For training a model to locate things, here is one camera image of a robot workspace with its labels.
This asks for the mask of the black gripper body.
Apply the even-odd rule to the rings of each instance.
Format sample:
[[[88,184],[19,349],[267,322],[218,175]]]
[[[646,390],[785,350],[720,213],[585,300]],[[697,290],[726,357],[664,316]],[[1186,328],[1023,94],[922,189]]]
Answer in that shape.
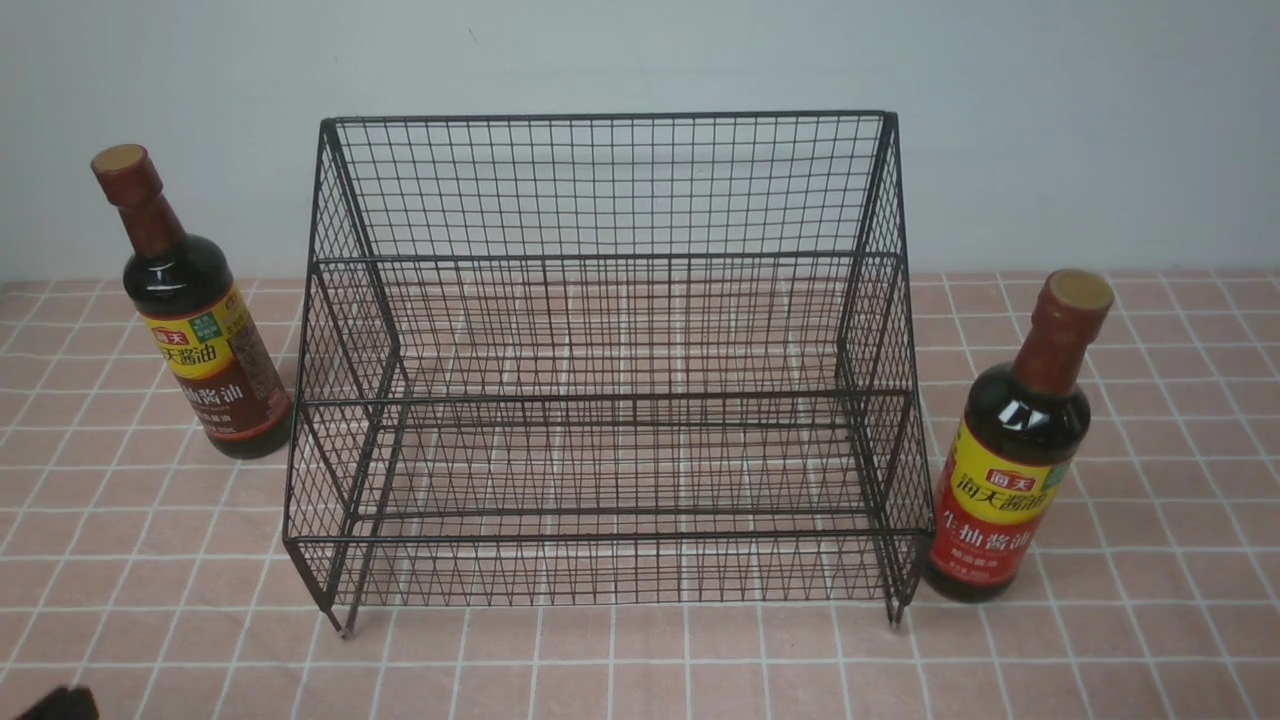
[[[83,685],[59,685],[15,716],[19,720],[99,720],[92,691]]]

